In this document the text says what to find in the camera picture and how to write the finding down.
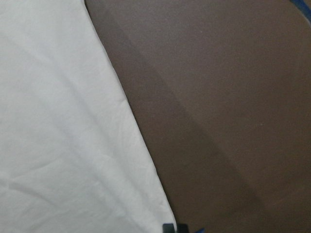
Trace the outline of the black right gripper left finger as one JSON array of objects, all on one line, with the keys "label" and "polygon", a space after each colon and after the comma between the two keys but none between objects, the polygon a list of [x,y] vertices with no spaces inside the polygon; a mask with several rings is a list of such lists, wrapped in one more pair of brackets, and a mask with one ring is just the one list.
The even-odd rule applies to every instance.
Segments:
[{"label": "black right gripper left finger", "polygon": [[175,233],[175,228],[173,223],[165,223],[162,225],[163,233]]}]

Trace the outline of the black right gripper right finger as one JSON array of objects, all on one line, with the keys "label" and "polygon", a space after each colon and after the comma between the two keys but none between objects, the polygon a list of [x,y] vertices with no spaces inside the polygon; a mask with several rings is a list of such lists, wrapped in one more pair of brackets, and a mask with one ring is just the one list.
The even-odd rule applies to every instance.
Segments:
[{"label": "black right gripper right finger", "polygon": [[178,224],[177,225],[178,233],[189,233],[189,228],[187,224]]}]

